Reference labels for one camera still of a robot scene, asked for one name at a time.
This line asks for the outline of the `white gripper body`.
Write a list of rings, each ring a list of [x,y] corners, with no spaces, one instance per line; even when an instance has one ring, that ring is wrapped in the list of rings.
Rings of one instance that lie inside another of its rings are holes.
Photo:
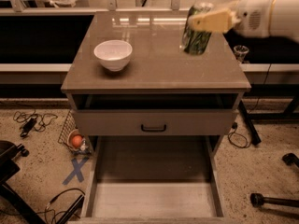
[[[268,37],[273,1],[240,0],[236,6],[236,15],[241,22],[235,26],[235,31],[244,37]]]

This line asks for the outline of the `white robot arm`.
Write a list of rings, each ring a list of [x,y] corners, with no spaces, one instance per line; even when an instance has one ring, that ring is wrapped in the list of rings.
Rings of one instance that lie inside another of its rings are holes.
[[[251,38],[286,37],[299,42],[299,0],[234,0],[191,15],[194,31],[227,33],[234,29]]]

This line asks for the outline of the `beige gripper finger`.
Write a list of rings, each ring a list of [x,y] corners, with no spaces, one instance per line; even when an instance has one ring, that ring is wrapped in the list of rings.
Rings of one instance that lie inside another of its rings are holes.
[[[188,18],[188,25],[197,32],[227,33],[241,20],[229,8],[221,8],[207,13],[198,13]]]
[[[214,10],[218,10],[218,9],[236,10],[238,3],[239,3],[238,0],[233,0],[225,3],[218,3],[214,5],[213,9]]]

